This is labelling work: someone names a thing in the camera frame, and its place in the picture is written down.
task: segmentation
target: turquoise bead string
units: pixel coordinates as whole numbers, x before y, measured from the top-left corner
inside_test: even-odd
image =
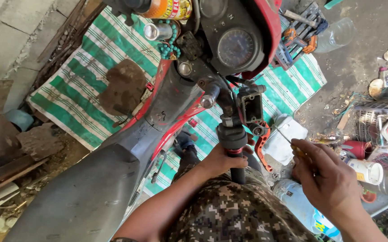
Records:
[[[158,23],[162,24],[164,23],[164,20],[160,19],[158,20]],[[170,25],[170,20],[167,19],[165,23]],[[175,24],[171,24],[171,27],[173,30],[173,34],[172,37],[169,39],[169,43],[164,43],[164,40],[162,40],[160,41],[161,43],[157,45],[157,50],[161,54],[161,58],[164,60],[170,59],[172,53],[176,56],[176,58],[181,57],[181,49],[173,45],[178,34],[177,26]]]

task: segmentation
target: throttle grip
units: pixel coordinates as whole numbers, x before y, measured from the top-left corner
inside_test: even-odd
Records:
[[[229,157],[235,158],[240,157],[242,158],[244,155],[242,154],[242,149],[239,149],[238,153],[235,153],[236,150],[227,150],[227,155]],[[245,168],[231,168],[231,181],[237,184],[245,185]]]

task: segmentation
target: hand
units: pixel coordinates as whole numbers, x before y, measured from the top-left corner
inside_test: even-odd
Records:
[[[366,217],[355,171],[323,144],[291,140],[308,157],[294,157],[303,193],[339,230],[351,220]]]
[[[250,154],[253,152],[249,146],[245,146],[244,151]],[[208,156],[195,167],[202,169],[203,173],[206,174],[206,178],[211,179],[228,172],[230,168],[245,168],[246,166],[248,166],[248,158],[246,156],[243,158],[228,157],[221,144],[217,144]]]

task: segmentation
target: orange power drill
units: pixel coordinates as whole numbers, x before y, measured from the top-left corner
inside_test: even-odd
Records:
[[[283,44],[289,47],[292,43],[302,47],[304,53],[310,54],[317,49],[318,36],[314,35],[306,42],[297,35],[296,29],[290,25],[283,33]]]

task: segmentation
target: striped tarp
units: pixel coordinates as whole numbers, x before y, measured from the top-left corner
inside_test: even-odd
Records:
[[[136,15],[132,18],[135,24],[128,27],[123,16],[115,17],[109,7],[104,9],[86,32],[82,46],[29,98],[33,107],[90,150],[121,129],[112,128],[115,122],[126,119],[109,115],[98,102],[97,96],[108,85],[107,71],[128,58],[143,69],[148,81],[154,83],[160,55],[154,49],[157,43],[143,37],[143,27],[151,21]],[[257,79],[258,84],[267,86],[263,105],[268,122],[281,113],[292,115],[326,83],[312,55],[305,55],[288,71],[267,68]],[[199,122],[197,127],[190,127],[190,131],[199,137],[196,148],[200,159],[218,143],[214,130],[220,122],[220,113],[219,107],[202,112],[195,117]],[[145,192],[154,195],[166,188],[178,166],[179,159],[170,151],[157,183],[147,182]]]

